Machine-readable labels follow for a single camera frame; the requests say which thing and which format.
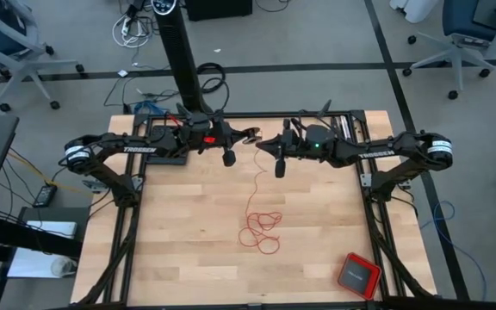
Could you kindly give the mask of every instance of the floor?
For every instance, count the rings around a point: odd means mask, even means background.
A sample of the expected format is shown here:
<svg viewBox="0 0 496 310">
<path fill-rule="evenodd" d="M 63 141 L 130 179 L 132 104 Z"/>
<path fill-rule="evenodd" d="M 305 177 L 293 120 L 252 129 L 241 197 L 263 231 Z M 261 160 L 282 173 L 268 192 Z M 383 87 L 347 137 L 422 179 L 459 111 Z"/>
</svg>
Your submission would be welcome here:
<svg viewBox="0 0 496 310">
<path fill-rule="evenodd" d="M 270 8 L 278 5 L 275 0 L 259 1 Z M 56 163 L 68 140 L 105 132 L 109 117 L 121 112 L 118 106 L 102 105 L 116 82 L 115 72 L 138 70 L 131 66 L 133 62 L 163 68 L 167 59 L 158 37 L 143 46 L 134 60 L 134 49 L 114 43 L 110 29 L 121 15 L 115 0 L 26 2 L 34 10 L 41 37 L 57 51 L 56 57 L 78 59 L 94 77 L 80 80 L 73 74 L 46 76 L 51 80 L 46 86 L 60 101 L 60 110 L 51 110 L 28 82 L 8 99 L 11 113 L 20 117 L 13 147 L 51 176 L 58 169 Z M 374 11 L 387 49 L 381 49 L 376 39 L 376 30 L 380 34 L 380 29 L 373 28 L 369 15 Z M 409 46 L 408 35 L 421 31 L 443 37 L 441 5 L 424 22 L 409 24 L 403 15 L 389 8 L 387 0 L 294 0 L 280 13 L 255 7 L 253 15 L 187 22 L 187 29 L 197 64 L 212 61 L 238 67 L 236 73 L 227 76 L 232 91 L 227 107 L 230 112 L 319 109 L 332 99 L 332 108 L 337 110 L 388 111 L 394 131 L 399 133 L 405 130 L 407 114 L 401 114 L 400 106 L 406 101 L 417 129 L 453 140 L 455 164 L 449 170 L 432 173 L 433 180 L 439 199 L 456 206 L 456 217 L 448 223 L 453 241 L 479 262 L 487 279 L 487 300 L 496 301 L 496 70 L 482 79 L 477 77 L 478 68 L 464 68 L 465 91 L 456 101 L 446 97 L 454 88 L 449 68 L 419 69 L 410 77 L 403 77 L 400 71 L 405 63 L 433 53 L 421 41 Z M 384 54 L 390 55 L 390 73 L 397 73 L 397 77 L 388 75 Z M 73 72 L 73 68 L 67 68 L 42 74 Z M 401 93 L 394 93 L 392 79 L 399 79 Z M 128 85 L 126 101 L 140 99 L 135 89 L 159 92 L 168 88 L 175 88 L 171 77 L 140 77 Z M 207 96 L 213 106 L 223 99 L 221 91 Z M 108 102 L 121 102 L 121 84 Z M 16 162 L 13 166 L 36 193 L 42 181 L 24 166 Z M 10 177 L 13 190 L 30 199 L 20 181 Z M 67 172 L 58 179 L 77 187 L 81 186 L 80 180 Z M 0 181 L 6 183 L 3 175 Z M 419 221 L 424 224 L 431 218 L 430 205 L 423 183 L 417 179 L 413 187 Z M 86 195 L 60 190 L 53 206 L 81 208 L 89 203 Z M 9 205 L 9 192 L 0 187 L 0 208 L 9 210 Z M 13 214 L 24 205 L 15 198 Z M 450 215 L 448 208 L 443 211 Z M 437 233 L 433 226 L 422 233 L 439 294 L 455 297 Z M 472 260 L 460 252 L 457 256 L 468 292 L 473 300 L 479 300 L 481 276 Z M 9 281 L 0 309 L 63 307 L 69 301 L 72 285 L 72 279 L 14 279 Z"/>
</svg>

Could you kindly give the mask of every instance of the black metal frame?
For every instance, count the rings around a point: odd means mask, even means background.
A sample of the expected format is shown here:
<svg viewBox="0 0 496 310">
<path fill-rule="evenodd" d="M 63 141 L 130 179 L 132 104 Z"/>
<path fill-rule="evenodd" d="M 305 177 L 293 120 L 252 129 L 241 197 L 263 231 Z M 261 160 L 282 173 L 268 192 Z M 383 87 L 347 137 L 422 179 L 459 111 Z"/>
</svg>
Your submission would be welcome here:
<svg viewBox="0 0 496 310">
<path fill-rule="evenodd" d="M 289 118 L 289 117 L 314 117 L 318 114 L 317 111 L 314 112 L 307 112 L 307 111 L 295 111 L 295 112 L 262 112 L 262 113 L 229 113 L 225 114 L 226 119 L 238 119 L 238 118 Z M 366 119 L 365 119 L 365 113 L 362 110 L 353 110 L 353 111 L 333 111 L 333 112 L 328 112 L 325 116 L 327 117 L 339 117 L 339 116 L 344 116 L 346 120 L 348 121 L 349 128 L 350 128 L 350 136 L 354 140 L 354 142 L 357 142 L 357 133 L 354 128 L 355 126 L 355 121 L 358 121 L 360 123 L 361 127 L 361 133 L 363 135 L 363 139 L 369 139 L 369 129 L 367 127 Z M 140 127 L 146 125 L 146 131 L 148 132 L 149 128 L 152 127 L 153 121 L 156 120 L 163 120 L 162 116 L 155 116 L 155 115 L 136 115 L 134 116 L 134 121 L 133 121 L 133 134 L 139 134 L 140 132 Z M 141 163 L 139 165 L 139 171 L 137 172 L 138 175 L 144 176 L 146 172 L 146 155 L 142 155 L 143 158 L 141 159 Z M 129 155 L 127 158 L 127 163 L 126 163 L 126 173 L 127 174 L 132 174 L 133 170 L 133 161 L 134 161 L 134 155 Z M 376 167 L 376 162 L 374 159 L 369 160 L 369 167 L 370 167 L 370 172 L 376 172 L 377 167 Z M 358 174 L 363 174 L 364 173 L 364 168 L 361 163 L 358 163 L 356 165 L 356 170 Z M 363 196 L 363 207 L 365 209 L 365 214 L 367 218 L 367 222 L 369 221 L 374 221 L 375 217 L 373 215 L 373 205 L 372 205 L 372 200 L 368 196 L 368 193 L 365 191 L 363 187 L 361 187 L 361 193 Z M 380 216 L 382 218 L 382 228 L 384 232 L 384 237 L 386 239 L 387 244 L 391 247 L 391 249 L 395 253 L 395 243 L 394 243 L 394 236 L 392 234 L 392 228 L 389 223 L 389 218 L 388 218 L 388 211 L 386 209 L 385 203 L 381 202 L 379 203 L 379 212 Z M 138 224 L 140 209 L 142 208 L 142 204 L 140 204 L 139 208 L 133 208 L 132 211 L 132 220 L 135 220 L 135 222 L 131 223 L 130 225 L 136 225 Z M 119 248 L 122 240 L 122 231 L 124 227 L 124 222 L 125 222 L 125 215 L 126 215 L 126 209 L 125 208 L 120 208 L 118 210 L 118 217 L 116 219 L 116 224 L 115 224 L 115 235 L 113 237 L 112 241 L 112 252 L 110 255 L 110 260 L 113 259 L 115 256 L 115 252 Z M 133 241 L 135 241 L 137 231 L 135 230 L 133 234 Z M 384 263 L 382 259 L 382 254 L 380 247 L 378 244 L 371 239 L 370 240 L 372 244 L 372 250 L 373 250 L 373 256 L 375 263 L 378 264 L 383 270 L 384 270 Z M 125 256 L 125 266 L 124 266 L 124 272 L 123 272 L 123 277 L 121 281 L 121 293 L 120 293 L 120 299 L 119 302 L 127 303 L 127 297 L 129 293 L 129 284 L 131 280 L 131 272 L 133 268 L 133 254 L 134 254 L 134 244 L 129 248 L 129 251 L 127 252 Z M 400 279 L 399 274 L 397 273 L 396 270 L 393 270 L 393 275 L 394 275 L 394 283 L 395 283 L 395 288 L 396 292 L 400 296 L 406 296 L 405 292 L 405 287 L 403 282 Z M 102 302 L 111 302 L 113 301 L 112 299 L 112 293 L 113 288 L 114 288 L 114 281 L 115 277 L 112 277 L 112 280 L 109 282 L 108 286 L 105 288 L 104 291 L 104 296 Z M 380 282 L 379 282 L 379 287 L 381 289 L 382 293 L 382 298 L 386 298 L 390 296 L 390 289 L 388 287 L 388 282 L 386 279 L 386 276 L 384 275 Z M 296 304 L 265 304 L 264 307 L 266 309 L 292 309 L 292 308 L 298 308 L 298 309 L 371 309 L 373 307 L 378 308 L 381 305 L 380 302 L 374 302 L 374 301 L 369 301 L 369 302 L 333 302 L 333 303 L 296 303 Z M 239 308 L 247 308 L 247 309 L 258 309 L 255 305 L 221 305 L 221 306 L 178 306 L 178 307 L 166 307 L 166 306 L 158 306 L 158 307 L 132 307 L 134 309 L 149 309 L 149 308 L 154 308 L 154 309 L 239 309 Z"/>
</svg>

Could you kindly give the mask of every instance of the tangled red wire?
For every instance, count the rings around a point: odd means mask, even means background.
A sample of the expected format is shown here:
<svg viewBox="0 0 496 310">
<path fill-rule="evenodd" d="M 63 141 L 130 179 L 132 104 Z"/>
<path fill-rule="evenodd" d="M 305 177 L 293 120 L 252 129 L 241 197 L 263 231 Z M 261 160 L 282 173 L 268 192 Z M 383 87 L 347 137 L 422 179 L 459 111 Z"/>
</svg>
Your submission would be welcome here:
<svg viewBox="0 0 496 310">
<path fill-rule="evenodd" d="M 252 212 L 248 214 L 248 210 L 250 209 L 251 199 L 257 193 L 257 177 L 267 172 L 266 169 L 262 168 L 262 166 L 257 163 L 256 156 L 258 153 L 259 150 L 257 150 L 256 154 L 254 154 L 254 164 L 256 164 L 256 166 L 260 169 L 260 171 L 254 176 L 254 185 L 256 185 L 256 188 L 254 189 L 254 192 L 251 194 L 250 198 L 248 198 L 248 201 L 246 202 L 246 209 L 245 209 L 246 227 L 242 228 L 239 231 L 239 243 L 246 247 L 257 247 L 257 249 L 262 254 L 270 255 L 270 254 L 275 254 L 279 251 L 279 249 L 281 248 L 281 243 L 279 242 L 279 237 L 268 236 L 267 234 L 265 234 L 265 232 L 272 230 L 273 228 L 275 228 L 276 225 L 278 225 L 281 222 L 282 214 L 280 212 L 271 212 L 266 214 Z M 253 243 L 246 244 L 245 242 L 242 241 L 241 235 L 244 231 L 250 232 L 251 236 L 253 237 Z M 276 243 L 275 250 L 264 251 L 261 247 L 261 244 L 264 241 L 274 241 Z"/>
</svg>

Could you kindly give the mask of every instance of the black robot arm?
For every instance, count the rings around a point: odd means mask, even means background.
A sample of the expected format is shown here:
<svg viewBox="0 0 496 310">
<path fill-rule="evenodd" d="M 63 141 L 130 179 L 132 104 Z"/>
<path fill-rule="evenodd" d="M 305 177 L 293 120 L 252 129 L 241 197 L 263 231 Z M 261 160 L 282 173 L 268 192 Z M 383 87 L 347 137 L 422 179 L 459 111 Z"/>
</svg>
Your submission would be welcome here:
<svg viewBox="0 0 496 310">
<path fill-rule="evenodd" d="M 222 112 L 213 115 L 193 113 L 177 106 L 185 116 L 179 121 L 172 115 L 168 117 L 177 121 L 176 127 L 159 127 L 150 136 L 131 136 L 105 133 L 102 135 L 85 135 L 65 145 L 65 157 L 59 164 L 79 175 L 89 175 L 107 185 L 111 190 L 117 207 L 134 207 L 139 203 L 139 191 L 135 188 L 132 176 L 118 175 L 103 162 L 116 153 L 156 154 L 161 158 L 176 158 L 185 152 L 205 150 L 215 147 L 223 148 L 223 164 L 234 165 L 236 158 L 232 150 L 235 143 L 251 144 L 259 141 L 259 128 L 253 127 L 242 131 L 231 128 L 224 121 Z"/>
<path fill-rule="evenodd" d="M 275 157 L 276 177 L 284 177 L 285 158 L 319 160 L 342 168 L 368 158 L 407 157 L 407 161 L 392 170 L 370 176 L 371 195 L 386 202 L 397 184 L 412 180 L 424 171 L 442 171 L 453 163 L 450 141 L 437 133 L 404 132 L 388 139 L 353 143 L 344 138 L 335 121 L 326 125 L 305 127 L 299 119 L 284 120 L 282 134 L 256 146 Z"/>
</svg>

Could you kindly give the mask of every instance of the black box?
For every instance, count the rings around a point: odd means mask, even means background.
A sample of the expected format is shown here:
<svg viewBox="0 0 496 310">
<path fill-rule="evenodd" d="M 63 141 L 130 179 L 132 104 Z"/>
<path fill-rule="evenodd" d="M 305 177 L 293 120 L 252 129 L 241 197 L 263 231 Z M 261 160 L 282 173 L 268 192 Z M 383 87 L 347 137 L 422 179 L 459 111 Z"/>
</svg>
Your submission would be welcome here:
<svg viewBox="0 0 496 310">
<path fill-rule="evenodd" d="M 193 22 L 212 18 L 247 16 L 252 0 L 185 0 L 189 19 Z"/>
</svg>

